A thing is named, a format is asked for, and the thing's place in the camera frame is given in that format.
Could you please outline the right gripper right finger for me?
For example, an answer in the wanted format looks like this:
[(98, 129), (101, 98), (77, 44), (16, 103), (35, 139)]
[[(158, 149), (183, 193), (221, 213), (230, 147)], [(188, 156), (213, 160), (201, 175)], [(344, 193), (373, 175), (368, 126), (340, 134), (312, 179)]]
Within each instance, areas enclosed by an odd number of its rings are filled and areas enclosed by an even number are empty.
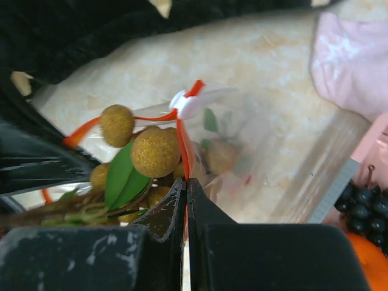
[(369, 290), (340, 229), (240, 224), (187, 182), (192, 290)]

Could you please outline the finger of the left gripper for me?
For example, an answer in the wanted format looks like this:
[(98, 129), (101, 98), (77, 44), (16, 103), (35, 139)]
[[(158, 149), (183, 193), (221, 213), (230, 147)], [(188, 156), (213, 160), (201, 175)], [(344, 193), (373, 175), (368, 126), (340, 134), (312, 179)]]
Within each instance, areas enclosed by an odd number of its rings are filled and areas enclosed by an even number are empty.
[(15, 195), (86, 182), (97, 160), (63, 143), (52, 126), (1, 76), (1, 194)]

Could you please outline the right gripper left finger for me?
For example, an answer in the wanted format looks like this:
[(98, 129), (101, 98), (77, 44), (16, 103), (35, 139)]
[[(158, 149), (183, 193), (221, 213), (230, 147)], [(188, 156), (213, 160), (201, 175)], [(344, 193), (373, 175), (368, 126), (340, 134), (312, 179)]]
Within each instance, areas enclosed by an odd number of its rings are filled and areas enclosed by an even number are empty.
[(181, 290), (185, 184), (127, 227), (21, 227), (1, 241), (2, 290)]

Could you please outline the brown longan bunch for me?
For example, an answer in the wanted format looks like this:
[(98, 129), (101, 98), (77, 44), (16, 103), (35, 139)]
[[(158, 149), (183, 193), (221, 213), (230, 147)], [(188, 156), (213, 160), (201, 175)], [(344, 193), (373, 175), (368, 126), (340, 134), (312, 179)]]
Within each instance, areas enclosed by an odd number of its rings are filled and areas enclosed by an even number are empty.
[(222, 176), (240, 173), (243, 127), (239, 114), (225, 108), (183, 119), (177, 110), (150, 118), (111, 105), (63, 140), (97, 160), (89, 179), (40, 189), (42, 206), (2, 215), (1, 227), (133, 224), (177, 179), (197, 179), (209, 196), (217, 194)]

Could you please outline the clear zip top bag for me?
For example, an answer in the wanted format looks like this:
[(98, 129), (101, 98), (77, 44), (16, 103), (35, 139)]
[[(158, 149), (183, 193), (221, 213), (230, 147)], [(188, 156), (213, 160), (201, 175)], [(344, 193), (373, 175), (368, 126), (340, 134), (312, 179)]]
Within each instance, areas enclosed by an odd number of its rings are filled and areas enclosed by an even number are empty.
[[(141, 116), (167, 113), (171, 97), (151, 99), (136, 96), (104, 99), (76, 90), (50, 86), (40, 112), (65, 135), (79, 125), (98, 116), (108, 105), (121, 104)], [(253, 119), (253, 129), (243, 128), (245, 143), (258, 140), (258, 146), (243, 150), (237, 170), (252, 167), (252, 179), (246, 186), (233, 188), (229, 182), (242, 182), (235, 174), (224, 175), (222, 190), (213, 194), (216, 204), (238, 222), (295, 223), (308, 222), (336, 174), (346, 164), (370, 126), (370, 122), (355, 113), (339, 109), (322, 114), (297, 113), (296, 107), (281, 113), (270, 108), (269, 99), (253, 96), (259, 118)]]

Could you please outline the dark grape bunch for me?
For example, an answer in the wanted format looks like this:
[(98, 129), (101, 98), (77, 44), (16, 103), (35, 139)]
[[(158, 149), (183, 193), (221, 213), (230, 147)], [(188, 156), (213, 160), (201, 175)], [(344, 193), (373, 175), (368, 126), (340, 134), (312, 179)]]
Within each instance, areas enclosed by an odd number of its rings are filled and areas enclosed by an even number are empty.
[(360, 186), (349, 182), (334, 207), (341, 213), (347, 229), (365, 237), (387, 256), (387, 189), (373, 182), (376, 167), (367, 166), (367, 178)]

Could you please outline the orange fruit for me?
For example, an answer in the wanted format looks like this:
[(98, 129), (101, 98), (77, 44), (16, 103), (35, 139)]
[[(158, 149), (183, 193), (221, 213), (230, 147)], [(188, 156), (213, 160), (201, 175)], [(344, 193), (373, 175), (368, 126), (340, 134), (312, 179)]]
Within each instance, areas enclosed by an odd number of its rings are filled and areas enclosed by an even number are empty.
[(382, 251), (362, 236), (346, 233), (373, 291), (387, 291), (387, 258)]

